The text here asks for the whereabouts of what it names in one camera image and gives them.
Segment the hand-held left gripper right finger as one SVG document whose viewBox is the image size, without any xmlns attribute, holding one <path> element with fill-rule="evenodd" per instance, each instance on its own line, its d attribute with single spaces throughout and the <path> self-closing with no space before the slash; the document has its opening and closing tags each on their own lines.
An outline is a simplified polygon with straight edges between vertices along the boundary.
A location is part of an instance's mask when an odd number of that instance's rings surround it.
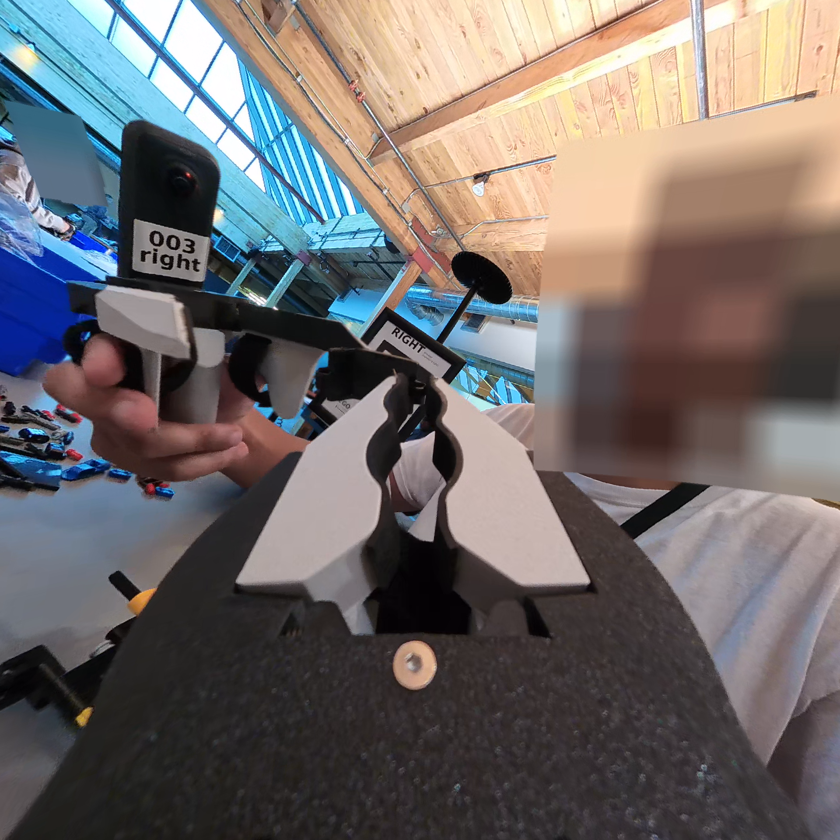
<svg viewBox="0 0 840 840">
<path fill-rule="evenodd" d="M 590 576 L 525 447 L 442 380 L 427 389 L 444 486 L 410 529 L 445 592 L 474 610 L 584 592 Z"/>
</svg>

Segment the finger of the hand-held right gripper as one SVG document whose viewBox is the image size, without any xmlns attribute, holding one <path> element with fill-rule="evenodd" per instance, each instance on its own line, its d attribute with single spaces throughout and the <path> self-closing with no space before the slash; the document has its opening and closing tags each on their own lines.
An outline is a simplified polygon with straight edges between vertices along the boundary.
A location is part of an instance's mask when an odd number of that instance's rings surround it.
<svg viewBox="0 0 840 840">
<path fill-rule="evenodd" d="M 105 289 L 96 295 L 95 309 L 100 331 L 121 344 L 121 387 L 146 394 L 160 419 L 185 423 L 175 393 L 195 368 L 195 338 L 184 303 L 171 293 Z"/>
<path fill-rule="evenodd" d="M 282 419 L 293 418 L 301 409 L 304 396 L 324 350 L 291 341 L 270 341 L 259 375 L 268 389 L 269 404 Z"/>
</svg>

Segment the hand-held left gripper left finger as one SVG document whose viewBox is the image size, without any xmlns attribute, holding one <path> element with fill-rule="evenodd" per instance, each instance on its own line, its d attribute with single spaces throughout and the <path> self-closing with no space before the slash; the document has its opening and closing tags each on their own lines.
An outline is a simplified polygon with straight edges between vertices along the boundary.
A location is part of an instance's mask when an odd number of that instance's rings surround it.
<svg viewBox="0 0 840 840">
<path fill-rule="evenodd" d="M 400 557 L 389 476 L 400 458 L 404 376 L 391 374 L 303 451 L 238 574 L 248 593 L 329 602 L 372 635 L 371 594 Z"/>
</svg>

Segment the black gear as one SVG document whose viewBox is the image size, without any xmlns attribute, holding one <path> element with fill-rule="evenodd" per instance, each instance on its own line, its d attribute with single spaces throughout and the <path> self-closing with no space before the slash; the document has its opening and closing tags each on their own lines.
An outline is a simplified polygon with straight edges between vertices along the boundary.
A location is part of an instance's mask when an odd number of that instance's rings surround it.
<svg viewBox="0 0 840 840">
<path fill-rule="evenodd" d="M 452 259 L 455 278 L 467 287 L 467 297 L 462 300 L 458 309 L 448 317 L 442 336 L 436 341 L 443 344 L 449 334 L 458 325 L 468 302 L 475 295 L 479 295 L 490 303 L 503 303 L 511 298 L 512 288 L 507 275 L 488 258 L 472 251 L 458 253 Z M 411 361 L 416 368 L 422 368 Z"/>
</svg>

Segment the person's right forearm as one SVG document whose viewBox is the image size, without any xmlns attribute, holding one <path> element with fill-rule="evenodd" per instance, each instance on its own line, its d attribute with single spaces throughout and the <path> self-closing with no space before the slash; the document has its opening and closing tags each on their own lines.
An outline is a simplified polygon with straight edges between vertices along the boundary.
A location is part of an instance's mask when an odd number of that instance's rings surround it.
<svg viewBox="0 0 840 840">
<path fill-rule="evenodd" d="M 272 423 L 249 399 L 237 391 L 220 398 L 217 420 L 240 427 L 247 453 L 221 470 L 238 487 L 248 489 L 285 457 L 301 452 L 309 441 Z"/>
</svg>

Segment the pile of loose lego pieces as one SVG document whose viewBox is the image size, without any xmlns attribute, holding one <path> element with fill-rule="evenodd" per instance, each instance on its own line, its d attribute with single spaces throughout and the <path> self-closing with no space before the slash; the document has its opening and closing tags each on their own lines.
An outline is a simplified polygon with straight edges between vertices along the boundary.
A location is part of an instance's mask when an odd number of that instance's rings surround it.
<svg viewBox="0 0 840 840">
<path fill-rule="evenodd" d="M 2 386 L 2 487 L 57 492 L 101 476 L 120 485 L 134 482 L 146 497 L 173 498 L 169 482 L 136 476 L 104 458 L 85 456 L 76 441 L 81 422 L 80 414 L 59 403 L 52 410 L 15 403 Z"/>
</svg>

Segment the person's right hand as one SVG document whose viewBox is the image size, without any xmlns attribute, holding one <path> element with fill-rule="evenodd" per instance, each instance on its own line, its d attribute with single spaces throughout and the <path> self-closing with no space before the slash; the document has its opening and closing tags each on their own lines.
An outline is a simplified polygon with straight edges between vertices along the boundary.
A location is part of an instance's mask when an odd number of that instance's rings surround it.
<svg viewBox="0 0 840 840">
<path fill-rule="evenodd" d="M 251 405 L 225 371 L 216 423 L 165 422 L 146 394 L 121 387 L 124 351 L 122 342 L 99 334 L 87 342 L 80 364 L 54 365 L 45 376 L 47 394 L 92 424 L 95 453 L 133 473 L 168 481 L 209 476 L 247 456 L 240 422 Z"/>
</svg>

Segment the blue table cloth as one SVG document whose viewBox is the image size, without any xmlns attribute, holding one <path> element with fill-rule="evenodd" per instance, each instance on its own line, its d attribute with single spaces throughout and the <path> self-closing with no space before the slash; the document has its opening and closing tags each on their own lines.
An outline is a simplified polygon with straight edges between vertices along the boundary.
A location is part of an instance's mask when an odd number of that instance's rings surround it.
<svg viewBox="0 0 840 840">
<path fill-rule="evenodd" d="M 85 235 L 72 242 L 41 236 L 42 255 L 32 261 L 1 252 L 1 371 L 19 376 L 34 362 L 66 358 L 64 332 L 82 316 L 70 310 L 68 281 L 104 281 L 117 262 Z"/>
</svg>

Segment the black framed white sign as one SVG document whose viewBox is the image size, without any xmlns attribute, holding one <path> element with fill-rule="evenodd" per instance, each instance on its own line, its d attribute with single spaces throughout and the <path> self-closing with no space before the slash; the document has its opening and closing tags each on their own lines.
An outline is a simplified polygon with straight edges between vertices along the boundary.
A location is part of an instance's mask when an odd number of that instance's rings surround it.
<svg viewBox="0 0 840 840">
<path fill-rule="evenodd" d="M 377 314 L 360 339 L 370 350 L 401 356 L 446 383 L 451 383 L 466 364 L 456 352 L 389 308 Z"/>
</svg>

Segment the black and yellow knob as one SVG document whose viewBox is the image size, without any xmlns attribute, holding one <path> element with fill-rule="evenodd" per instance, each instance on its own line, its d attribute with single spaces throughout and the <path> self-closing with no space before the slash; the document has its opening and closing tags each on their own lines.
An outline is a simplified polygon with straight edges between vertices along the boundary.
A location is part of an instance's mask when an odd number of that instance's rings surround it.
<svg viewBox="0 0 840 840">
<path fill-rule="evenodd" d="M 142 613 L 151 597 L 156 593 L 156 587 L 141 590 L 123 572 L 114 571 L 108 577 L 110 584 L 121 594 L 127 607 L 134 616 Z"/>
</svg>

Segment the person's white shirt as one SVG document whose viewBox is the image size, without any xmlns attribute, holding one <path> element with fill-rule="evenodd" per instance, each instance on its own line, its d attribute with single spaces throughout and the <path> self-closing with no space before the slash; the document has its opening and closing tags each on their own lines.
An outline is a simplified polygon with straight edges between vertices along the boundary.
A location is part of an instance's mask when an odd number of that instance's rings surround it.
<svg viewBox="0 0 840 840">
<path fill-rule="evenodd" d="M 839 837 L 839 513 L 712 486 L 636 538 L 690 615 L 754 751 Z"/>
</svg>

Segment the black tool with yellow tip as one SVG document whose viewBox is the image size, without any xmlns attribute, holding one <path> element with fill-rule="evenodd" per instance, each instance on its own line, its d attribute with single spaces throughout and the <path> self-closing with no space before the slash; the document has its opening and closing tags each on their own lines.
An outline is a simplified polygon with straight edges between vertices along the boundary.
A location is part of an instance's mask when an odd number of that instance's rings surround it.
<svg viewBox="0 0 840 840">
<path fill-rule="evenodd" d="M 92 714 L 92 683 L 77 668 L 65 670 L 44 645 L 1 664 L 1 709 L 25 700 L 40 711 L 52 706 L 74 729 L 87 726 Z"/>
</svg>

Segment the silver ventilation duct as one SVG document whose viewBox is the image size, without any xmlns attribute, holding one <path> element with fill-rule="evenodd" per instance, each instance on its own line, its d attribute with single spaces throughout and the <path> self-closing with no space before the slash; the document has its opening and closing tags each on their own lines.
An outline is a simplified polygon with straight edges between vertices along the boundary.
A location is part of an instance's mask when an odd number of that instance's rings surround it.
<svg viewBox="0 0 840 840">
<path fill-rule="evenodd" d="M 413 287 L 405 295 L 403 303 L 407 307 L 454 312 L 466 297 L 467 295 L 427 287 Z M 536 323 L 539 320 L 539 298 L 517 295 L 503 303 L 490 303 L 481 296 L 475 295 L 468 302 L 464 312 L 492 319 Z"/>
</svg>

